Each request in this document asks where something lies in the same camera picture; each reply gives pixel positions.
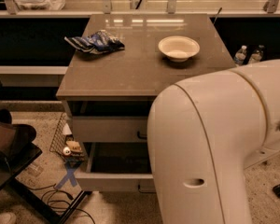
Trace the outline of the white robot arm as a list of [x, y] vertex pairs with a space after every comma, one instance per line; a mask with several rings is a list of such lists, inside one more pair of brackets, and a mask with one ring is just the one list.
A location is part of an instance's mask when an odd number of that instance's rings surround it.
[[147, 145], [163, 224], [252, 224], [244, 170], [280, 153], [280, 59], [166, 88]]

